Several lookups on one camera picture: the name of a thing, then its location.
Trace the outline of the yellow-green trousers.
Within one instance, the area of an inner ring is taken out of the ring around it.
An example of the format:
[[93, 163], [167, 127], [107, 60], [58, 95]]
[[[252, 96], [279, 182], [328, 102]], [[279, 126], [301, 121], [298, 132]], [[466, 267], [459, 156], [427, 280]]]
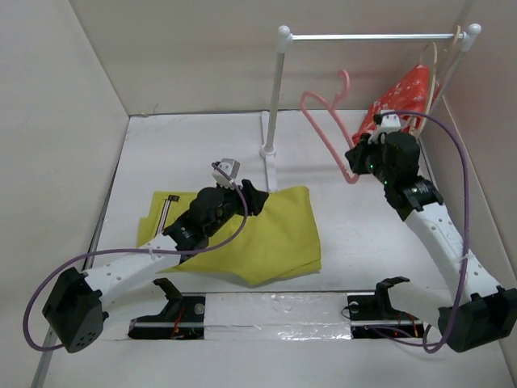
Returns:
[[[188, 209], [195, 192], [154, 192], [148, 217], [141, 218], [137, 247], [145, 245]], [[225, 241], [241, 225], [235, 216], [212, 238]], [[231, 273], [250, 285], [317, 272], [322, 252], [309, 189], [295, 186], [269, 195], [263, 211], [248, 217], [243, 231], [230, 243], [163, 272]]]

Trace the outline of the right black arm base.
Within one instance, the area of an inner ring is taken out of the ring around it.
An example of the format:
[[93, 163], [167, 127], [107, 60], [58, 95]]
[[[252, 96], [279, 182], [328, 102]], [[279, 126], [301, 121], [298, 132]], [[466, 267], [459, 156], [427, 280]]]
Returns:
[[341, 315], [350, 323], [351, 337], [354, 340], [406, 340], [422, 337], [422, 322], [411, 314], [395, 310], [388, 298], [388, 288], [404, 282], [409, 280], [403, 276], [387, 278], [379, 282], [372, 291], [347, 294], [347, 302], [341, 309]]

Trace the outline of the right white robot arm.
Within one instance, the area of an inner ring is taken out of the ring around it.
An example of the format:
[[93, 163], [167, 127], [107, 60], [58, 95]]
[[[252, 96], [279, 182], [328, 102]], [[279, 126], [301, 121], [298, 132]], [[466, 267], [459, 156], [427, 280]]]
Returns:
[[516, 291], [504, 289], [466, 248], [466, 236], [452, 223], [438, 189], [418, 173], [416, 139], [403, 132], [364, 133], [345, 156], [354, 173], [382, 183], [388, 204], [419, 238], [450, 292], [445, 297], [403, 276], [387, 278], [376, 285], [376, 313], [420, 318], [455, 352], [506, 338], [516, 323]]

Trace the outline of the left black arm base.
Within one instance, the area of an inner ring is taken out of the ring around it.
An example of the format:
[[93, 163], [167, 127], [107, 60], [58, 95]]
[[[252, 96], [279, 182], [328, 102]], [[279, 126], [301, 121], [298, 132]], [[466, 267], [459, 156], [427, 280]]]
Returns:
[[165, 294], [166, 304], [158, 314], [132, 319], [129, 339], [203, 340], [206, 295], [181, 294], [166, 278], [158, 278], [153, 283]]

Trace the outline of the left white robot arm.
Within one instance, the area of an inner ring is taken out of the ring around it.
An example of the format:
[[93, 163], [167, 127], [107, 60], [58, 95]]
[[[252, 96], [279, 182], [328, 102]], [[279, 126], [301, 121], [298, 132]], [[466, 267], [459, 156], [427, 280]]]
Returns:
[[107, 308], [118, 297], [154, 279], [156, 273], [208, 252], [210, 238], [234, 217], [258, 216], [267, 192], [244, 179], [234, 188], [217, 185], [200, 190], [187, 210], [143, 247], [118, 259], [79, 272], [60, 273], [43, 308], [43, 316], [69, 353], [95, 341], [109, 318]]

